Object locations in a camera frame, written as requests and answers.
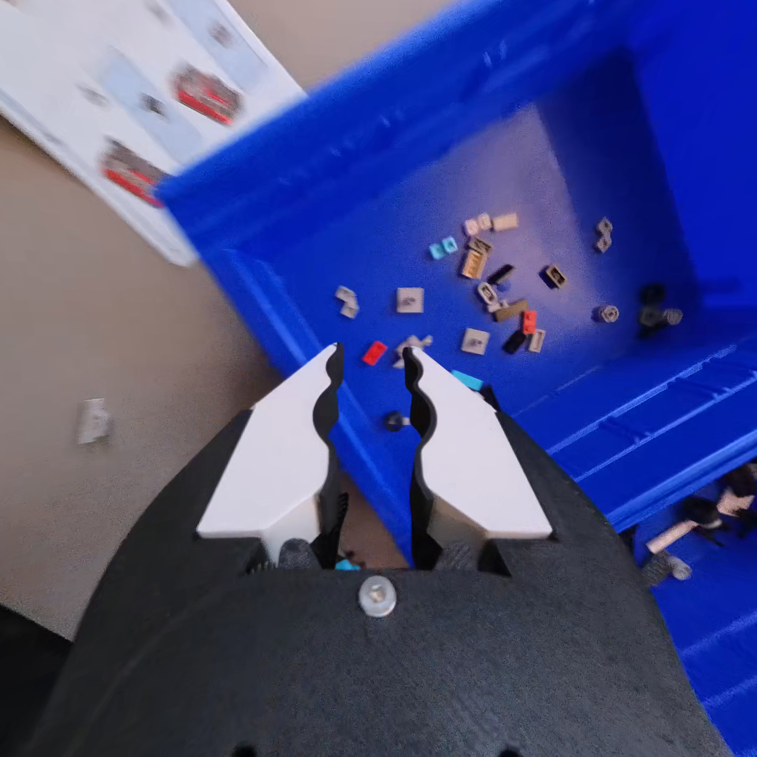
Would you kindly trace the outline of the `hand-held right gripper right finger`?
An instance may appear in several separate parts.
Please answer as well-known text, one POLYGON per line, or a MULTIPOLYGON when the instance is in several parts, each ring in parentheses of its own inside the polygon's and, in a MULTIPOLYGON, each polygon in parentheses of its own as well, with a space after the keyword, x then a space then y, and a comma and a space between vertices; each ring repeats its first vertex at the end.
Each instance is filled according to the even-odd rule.
POLYGON ((496 541, 553 537, 502 412, 418 347, 403 350, 403 363, 410 424, 420 436, 410 478, 414 566, 433 569, 455 546, 477 564, 496 541))

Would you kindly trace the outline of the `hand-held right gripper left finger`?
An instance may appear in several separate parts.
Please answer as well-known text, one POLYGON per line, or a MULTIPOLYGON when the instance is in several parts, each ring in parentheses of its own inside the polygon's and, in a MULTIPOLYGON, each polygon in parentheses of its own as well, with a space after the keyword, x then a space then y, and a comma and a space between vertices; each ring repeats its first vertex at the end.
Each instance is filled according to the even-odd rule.
POLYGON ((337 390, 344 347, 333 343, 251 408, 196 527, 204 540, 257 538, 279 562, 292 540, 313 544, 339 523, 337 390))

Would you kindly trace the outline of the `small toy bricks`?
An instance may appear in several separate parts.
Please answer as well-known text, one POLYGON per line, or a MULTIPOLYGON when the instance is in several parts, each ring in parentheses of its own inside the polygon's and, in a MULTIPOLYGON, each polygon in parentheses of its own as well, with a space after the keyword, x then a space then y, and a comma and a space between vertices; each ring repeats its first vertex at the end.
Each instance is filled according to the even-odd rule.
MULTIPOLYGON (((520 327, 518 327, 513 337, 506 342, 504 350, 508 354, 513 354, 519 349, 520 345, 527 342, 530 352, 537 353, 541 351, 545 332, 543 329, 540 330, 537 328, 536 310, 529 308, 525 299, 508 304, 500 297, 499 287, 513 273, 515 267, 507 263, 492 272, 487 278, 484 276, 485 265, 491 255, 493 245, 486 239, 483 239, 481 233, 505 232, 515 229, 517 226, 517 213, 503 214, 494 218, 487 213, 482 213, 475 219, 464 222, 463 228, 468 234, 468 239, 459 275, 470 281, 475 280, 478 282, 476 285, 476 296, 481 299, 486 312, 492 316, 496 323, 503 323, 507 319, 515 317, 519 318, 520 327)), ((603 217, 597 222, 595 226, 597 238, 593 243, 593 247, 599 253, 605 253, 612 245, 612 230, 613 225, 608 218, 603 217)), ((448 236, 439 243, 431 244, 429 251, 435 260, 441 260, 445 256, 459 251, 459 246, 453 236, 448 236)), ((546 266, 544 271, 540 273, 540 276, 551 291, 562 289, 567 282, 565 274, 555 264, 546 266)), ((665 299, 664 290, 664 286, 653 285, 644 289, 642 293, 641 300, 643 307, 640 310, 638 320, 645 333, 649 331, 654 332, 660 328, 676 326, 683 318, 683 312, 680 309, 663 308, 661 306, 662 300, 665 299)), ((424 292, 423 288, 417 287, 397 289, 396 311, 401 314, 421 313, 423 311, 424 292)), ((344 286, 340 286, 336 290, 336 297, 342 302, 341 315, 346 317, 356 316, 359 308, 354 292, 344 286)), ((619 308, 613 304, 602 305, 595 310, 596 315, 593 317, 601 323, 614 323, 619 317, 619 308)), ((460 349, 467 354, 483 356, 488 340, 488 332, 468 328, 462 339, 460 349)), ((417 336, 407 337, 393 351, 393 367, 395 369, 403 369, 403 350, 405 348, 415 347, 423 351, 431 345, 432 341, 431 336, 427 336, 423 340, 418 339, 417 336)), ((387 349, 388 346, 380 340, 374 341, 365 350, 365 354, 361 356, 363 364, 376 365, 387 352, 387 349)), ((394 420, 389 418, 386 421, 386 425, 392 431, 399 431, 404 425, 410 423, 408 419, 401 417, 401 413, 395 412, 393 416, 390 413, 390 416, 394 420)))

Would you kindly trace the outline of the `large blue plastic bin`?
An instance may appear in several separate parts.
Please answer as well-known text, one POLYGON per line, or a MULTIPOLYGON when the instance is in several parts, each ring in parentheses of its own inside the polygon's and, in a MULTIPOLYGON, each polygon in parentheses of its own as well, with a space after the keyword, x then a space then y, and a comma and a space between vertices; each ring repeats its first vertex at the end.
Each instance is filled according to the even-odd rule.
POLYGON ((387 354, 363 364, 374 341, 430 332, 618 530, 755 457, 755 12, 467 2, 161 185, 282 372, 345 346, 337 454, 408 559, 418 437, 380 429, 410 398, 387 354), (515 267, 500 297, 536 310, 537 353, 508 354, 519 318, 496 323, 459 275, 482 213, 517 213, 481 233, 484 276, 515 267), (435 260, 448 236, 459 251, 435 260), (645 333, 653 285, 683 318, 645 333), (421 313, 396 311, 406 287, 421 313), (593 317, 606 304, 614 323, 593 317), (483 356, 461 351, 468 328, 483 356))

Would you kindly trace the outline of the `small grey toy brick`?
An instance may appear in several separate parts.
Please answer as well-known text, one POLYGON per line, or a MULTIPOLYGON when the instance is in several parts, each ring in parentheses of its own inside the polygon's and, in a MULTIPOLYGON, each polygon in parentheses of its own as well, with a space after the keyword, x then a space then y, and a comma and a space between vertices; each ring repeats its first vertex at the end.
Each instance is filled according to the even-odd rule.
POLYGON ((78 408, 75 439, 78 446, 108 440, 113 426, 106 400, 102 397, 82 401, 78 408))

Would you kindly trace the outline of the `beige toy rod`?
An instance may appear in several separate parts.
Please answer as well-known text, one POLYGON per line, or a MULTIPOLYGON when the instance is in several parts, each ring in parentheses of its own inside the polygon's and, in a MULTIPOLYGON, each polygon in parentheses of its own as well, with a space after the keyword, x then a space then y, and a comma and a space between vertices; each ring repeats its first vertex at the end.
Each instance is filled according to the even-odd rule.
POLYGON ((699 528, 699 523, 693 520, 680 521, 650 539, 646 543, 646 548, 651 554, 659 554, 697 528, 699 528))

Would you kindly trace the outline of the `black toy parts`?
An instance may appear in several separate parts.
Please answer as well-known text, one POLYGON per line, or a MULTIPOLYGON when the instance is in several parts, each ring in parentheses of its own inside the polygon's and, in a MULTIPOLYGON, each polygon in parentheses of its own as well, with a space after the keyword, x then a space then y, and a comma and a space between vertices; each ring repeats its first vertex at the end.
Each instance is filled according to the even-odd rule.
POLYGON ((744 538, 756 528, 756 459, 716 478, 679 507, 683 519, 694 522, 701 532, 733 525, 744 538))

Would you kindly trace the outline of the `toy brick instruction booklet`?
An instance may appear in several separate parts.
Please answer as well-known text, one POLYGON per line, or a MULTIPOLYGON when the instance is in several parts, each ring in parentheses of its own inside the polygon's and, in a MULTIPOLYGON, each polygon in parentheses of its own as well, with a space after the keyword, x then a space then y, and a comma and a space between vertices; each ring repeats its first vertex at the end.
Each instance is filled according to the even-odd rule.
POLYGON ((179 267, 157 185, 304 96, 229 2, 1 2, 2 116, 179 267))

